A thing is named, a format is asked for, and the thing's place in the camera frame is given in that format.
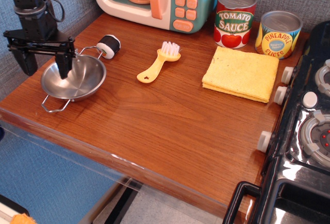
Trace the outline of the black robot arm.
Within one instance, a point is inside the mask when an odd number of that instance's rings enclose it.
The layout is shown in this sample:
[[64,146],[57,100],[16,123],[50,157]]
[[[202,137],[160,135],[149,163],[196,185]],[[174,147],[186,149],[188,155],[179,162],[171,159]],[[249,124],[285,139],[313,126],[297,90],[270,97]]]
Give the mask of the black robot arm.
[[72,70],[75,57],[74,38],[58,30],[58,23],[65,17],[57,18],[53,9],[55,0],[13,0],[14,12],[21,29],[3,33],[8,40],[8,49],[14,55],[23,72],[32,76],[38,69],[35,55],[55,57],[59,75],[67,78]]

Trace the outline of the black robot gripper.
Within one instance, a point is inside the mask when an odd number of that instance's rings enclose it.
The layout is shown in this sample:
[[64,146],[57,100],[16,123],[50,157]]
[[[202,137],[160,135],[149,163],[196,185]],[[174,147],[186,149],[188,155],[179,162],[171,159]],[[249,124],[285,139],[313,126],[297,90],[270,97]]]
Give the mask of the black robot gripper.
[[60,32],[58,23],[62,17],[55,15],[53,4],[39,3],[35,7],[13,8],[21,23],[21,29],[7,30],[9,51],[14,55],[23,72],[32,76],[38,69],[36,54],[53,55],[61,79],[66,79],[72,70],[75,57],[74,38]]

